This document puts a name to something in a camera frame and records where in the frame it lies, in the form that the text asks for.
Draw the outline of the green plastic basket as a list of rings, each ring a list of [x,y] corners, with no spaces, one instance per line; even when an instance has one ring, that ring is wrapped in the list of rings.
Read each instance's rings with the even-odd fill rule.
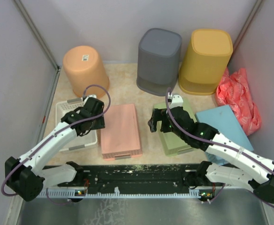
[[[161,102],[161,103],[154,104],[153,107],[158,109],[163,109],[163,108],[166,108],[166,104],[165,102]],[[187,98],[183,98],[183,109],[189,113],[190,118],[192,118],[194,122],[197,122],[195,113],[193,112]],[[194,151],[194,149],[191,146],[189,146],[187,143],[181,140],[174,133],[161,132],[160,131],[161,123],[162,123],[161,121],[157,122],[157,132],[166,156],[172,157],[179,154]]]

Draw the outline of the white plastic basket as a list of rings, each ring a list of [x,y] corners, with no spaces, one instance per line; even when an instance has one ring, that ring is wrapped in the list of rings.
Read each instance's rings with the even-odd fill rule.
[[[67,101],[61,101],[55,107],[56,125],[61,121],[61,118],[68,112],[82,107],[84,101],[81,98],[75,98]],[[76,137],[74,140],[67,143],[60,152],[78,151],[83,149],[91,149],[99,146],[97,132],[91,131],[88,135],[83,137]]]

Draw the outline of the orange capybara bucket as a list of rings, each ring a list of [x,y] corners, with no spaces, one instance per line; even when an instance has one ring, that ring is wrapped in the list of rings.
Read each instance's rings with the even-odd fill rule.
[[[86,87],[92,84],[109,89],[109,78],[102,58],[95,48],[81,45],[70,49],[64,55],[62,65],[72,90],[78,97],[82,97],[84,93],[99,98],[106,94],[98,87],[90,87],[86,90]]]

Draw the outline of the yellow mesh bin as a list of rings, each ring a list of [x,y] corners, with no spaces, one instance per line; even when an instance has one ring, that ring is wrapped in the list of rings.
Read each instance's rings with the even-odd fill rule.
[[[233,44],[227,32],[194,30],[179,72],[180,89],[191,95],[215,93],[232,53]]]

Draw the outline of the pink plastic basket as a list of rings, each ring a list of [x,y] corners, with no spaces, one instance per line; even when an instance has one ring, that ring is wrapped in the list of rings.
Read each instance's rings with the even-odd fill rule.
[[[137,112],[134,104],[112,105],[104,114],[105,128],[100,132],[104,160],[142,156]]]

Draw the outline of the blue plastic basket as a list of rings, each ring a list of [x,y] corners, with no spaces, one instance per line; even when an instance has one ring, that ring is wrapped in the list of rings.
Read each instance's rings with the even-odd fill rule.
[[[246,148],[248,151],[254,151],[253,146],[229,105],[200,111],[195,116],[198,122],[214,127],[234,143]]]

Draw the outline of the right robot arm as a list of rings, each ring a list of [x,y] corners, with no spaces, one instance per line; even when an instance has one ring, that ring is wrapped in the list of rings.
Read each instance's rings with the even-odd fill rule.
[[[203,162],[197,170],[197,182],[203,186],[224,183],[247,189],[266,203],[274,204],[274,160],[261,157],[239,146],[212,126],[195,122],[182,107],[154,108],[148,121],[150,131],[174,133],[193,148],[225,159],[234,168]]]

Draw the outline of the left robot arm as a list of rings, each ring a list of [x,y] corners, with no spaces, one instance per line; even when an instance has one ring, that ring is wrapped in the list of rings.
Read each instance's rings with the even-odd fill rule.
[[[84,106],[66,113],[56,128],[34,148],[19,158],[10,157],[5,161],[3,185],[27,202],[35,199],[45,188],[62,183],[81,185],[84,170],[72,161],[49,169],[44,167],[70,141],[104,128],[104,109],[102,101],[88,96]]]

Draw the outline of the grey mesh bin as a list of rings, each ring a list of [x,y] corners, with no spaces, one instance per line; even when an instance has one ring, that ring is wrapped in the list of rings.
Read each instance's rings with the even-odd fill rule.
[[[156,96],[164,96],[178,80],[182,37],[172,31],[152,28],[138,46],[137,86]]]

